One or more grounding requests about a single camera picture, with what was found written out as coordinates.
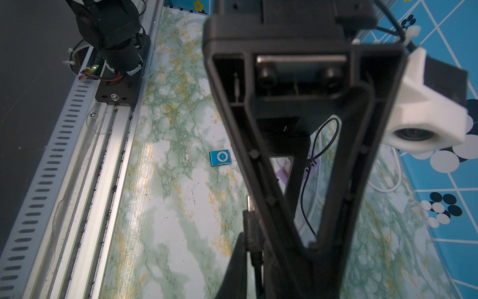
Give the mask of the blue mp3 player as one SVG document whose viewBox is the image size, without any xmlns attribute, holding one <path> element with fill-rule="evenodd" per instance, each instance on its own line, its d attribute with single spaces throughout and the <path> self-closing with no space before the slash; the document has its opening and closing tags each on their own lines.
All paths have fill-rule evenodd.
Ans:
<svg viewBox="0 0 478 299">
<path fill-rule="evenodd" d="M 230 152 L 227 149 L 211 151 L 210 156 L 210 165 L 212 167 L 227 165 L 231 163 Z"/>
</svg>

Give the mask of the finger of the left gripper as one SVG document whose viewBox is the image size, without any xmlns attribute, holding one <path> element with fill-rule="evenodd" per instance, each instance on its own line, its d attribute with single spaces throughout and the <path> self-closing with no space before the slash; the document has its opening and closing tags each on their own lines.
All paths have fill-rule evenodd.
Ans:
<svg viewBox="0 0 478 299">
<path fill-rule="evenodd" d="M 254 57 L 205 56 L 216 106 L 225 123 L 253 207 L 243 212 L 247 264 L 263 299 L 308 299 L 317 295 L 317 255 L 304 246 L 293 221 L 298 199 L 286 198 L 271 158 L 306 159 L 309 133 L 302 128 L 312 96 L 256 91 Z"/>
<path fill-rule="evenodd" d="M 317 246 L 317 296 L 337 299 L 368 176 L 405 69 L 403 49 L 354 54 Z"/>
</svg>

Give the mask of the purple power strip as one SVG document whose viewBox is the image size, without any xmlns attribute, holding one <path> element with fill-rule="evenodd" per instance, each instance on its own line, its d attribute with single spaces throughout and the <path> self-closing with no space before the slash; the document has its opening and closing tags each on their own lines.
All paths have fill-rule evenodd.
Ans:
<svg viewBox="0 0 478 299">
<path fill-rule="evenodd" d="M 306 159 L 293 156 L 271 158 L 276 180 L 286 198 L 298 199 L 304 191 L 309 200 L 319 197 L 322 157 L 310 150 Z"/>
</svg>

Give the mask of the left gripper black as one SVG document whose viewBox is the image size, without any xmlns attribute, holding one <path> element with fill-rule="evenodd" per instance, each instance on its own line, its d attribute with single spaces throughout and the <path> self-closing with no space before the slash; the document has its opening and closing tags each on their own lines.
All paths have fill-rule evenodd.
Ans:
<svg viewBox="0 0 478 299">
<path fill-rule="evenodd" d="M 381 1 L 216 1 L 203 55 L 224 123 L 387 123 L 403 44 L 355 44 Z"/>
</svg>

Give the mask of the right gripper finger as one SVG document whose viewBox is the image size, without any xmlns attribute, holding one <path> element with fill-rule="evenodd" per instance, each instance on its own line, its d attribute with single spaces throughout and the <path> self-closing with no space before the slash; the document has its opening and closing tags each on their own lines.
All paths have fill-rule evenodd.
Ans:
<svg viewBox="0 0 478 299">
<path fill-rule="evenodd" d="M 241 232 L 235 243 L 223 282 L 216 299 L 246 299 L 247 294 L 247 248 L 245 234 Z"/>
</svg>

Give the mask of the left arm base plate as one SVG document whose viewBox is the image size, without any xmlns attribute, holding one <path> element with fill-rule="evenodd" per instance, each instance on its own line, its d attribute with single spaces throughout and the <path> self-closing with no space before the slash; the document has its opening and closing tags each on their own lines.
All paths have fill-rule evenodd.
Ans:
<svg viewBox="0 0 478 299">
<path fill-rule="evenodd" d="M 136 106 L 151 40 L 147 34 L 139 33 L 139 42 L 141 48 L 136 50 L 141 57 L 140 70 L 134 75 L 124 74 L 121 79 L 116 81 L 101 81 L 95 95 L 97 102 L 128 107 Z"/>
</svg>

